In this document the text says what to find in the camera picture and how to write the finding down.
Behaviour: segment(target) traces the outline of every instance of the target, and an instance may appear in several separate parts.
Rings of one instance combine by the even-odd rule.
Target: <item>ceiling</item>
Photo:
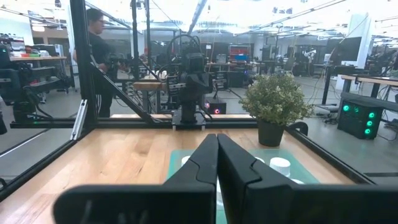
[[[131,24],[131,0],[86,0],[113,17]],[[175,29],[187,31],[200,0],[150,0],[151,29]],[[293,19],[265,26],[274,21],[317,9]],[[35,16],[64,22],[67,18],[68,0],[3,0],[7,9],[31,11]],[[398,18],[384,21],[398,15],[398,0],[207,0],[194,28],[202,32],[229,32],[241,34],[257,32],[278,35],[313,34],[320,36],[344,35],[353,13],[369,12],[375,20],[375,35],[398,37]],[[138,29],[146,29],[145,9],[137,9]],[[123,27],[112,19],[108,26]]]

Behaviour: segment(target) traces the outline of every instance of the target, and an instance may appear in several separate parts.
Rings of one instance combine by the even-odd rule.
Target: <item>potted plant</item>
[[[257,118],[260,144],[270,147],[279,146],[287,124],[312,113],[300,86],[287,75],[259,76],[239,102]]]

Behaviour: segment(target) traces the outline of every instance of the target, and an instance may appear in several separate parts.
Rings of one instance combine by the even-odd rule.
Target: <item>green mat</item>
[[[252,154],[254,157],[261,158],[264,160],[264,162],[269,165],[269,161],[273,157],[281,157],[284,159],[287,159],[290,162],[290,178],[292,179],[297,179],[304,184],[317,184],[319,181],[314,178],[314,176],[309,173],[306,168],[304,168],[301,163],[296,160],[296,158],[291,155],[289,151],[283,150],[283,149],[253,149],[253,150],[248,150],[250,154]],[[194,150],[188,149],[188,150],[174,150],[171,155],[170,155],[170,165],[169,165],[169,171],[167,173],[167,178],[171,177],[176,171],[181,168],[181,160],[185,156],[191,156],[193,154]],[[225,217],[225,212],[224,212],[224,207],[217,204],[217,218],[216,218],[217,224],[226,224],[226,217]]]

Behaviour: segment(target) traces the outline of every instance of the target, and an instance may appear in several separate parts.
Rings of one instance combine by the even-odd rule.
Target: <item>man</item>
[[[98,64],[98,67],[104,72],[108,72],[106,61],[111,53],[111,47],[99,36],[104,29],[104,16],[101,11],[97,9],[87,9],[86,11],[88,21],[88,38],[91,45],[93,57]],[[76,50],[73,54],[73,59],[76,61]],[[97,99],[98,116],[100,118],[108,118],[111,116],[111,105],[113,99],[112,90],[108,89],[104,83],[94,74],[94,86]]]

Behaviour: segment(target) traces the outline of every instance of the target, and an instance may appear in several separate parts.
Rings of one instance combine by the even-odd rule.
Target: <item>gray floor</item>
[[[311,78],[296,78],[301,84],[306,101],[309,103],[321,103],[324,82]],[[359,94],[370,95],[372,85],[365,84]],[[239,96],[244,97],[245,89],[233,88]],[[328,93],[327,103],[339,103],[340,92],[335,92],[331,87]],[[235,94],[221,91],[218,94],[220,99],[227,102],[227,113],[240,114],[246,113],[238,103],[239,97]],[[79,93],[57,93],[52,91],[47,95],[47,104],[42,105],[44,111],[54,117],[69,117],[76,113],[80,102]],[[391,93],[390,101],[394,101],[394,94]],[[10,107],[2,105],[4,121],[10,123],[13,120]],[[112,114],[131,114],[133,113],[121,100],[114,100],[111,107]],[[321,109],[316,109],[316,113],[326,113]],[[397,118],[397,114],[387,112],[389,120]],[[359,140],[336,129],[336,125],[325,124],[321,118],[315,115],[313,118],[305,120],[310,127],[309,137],[316,143],[327,149],[335,156],[352,166],[360,172],[382,172],[398,173],[398,147],[397,141],[389,142],[377,137],[373,141]],[[0,136],[0,177],[12,179],[21,174],[30,166],[51,153],[54,149],[66,142],[70,136],[69,129],[51,129],[38,135],[33,140],[1,154],[19,142],[39,133],[40,129],[9,129],[9,132]],[[384,127],[384,123],[379,128],[379,134],[388,139],[395,137],[395,132]],[[379,184],[398,184],[397,177],[376,177],[373,178]]]

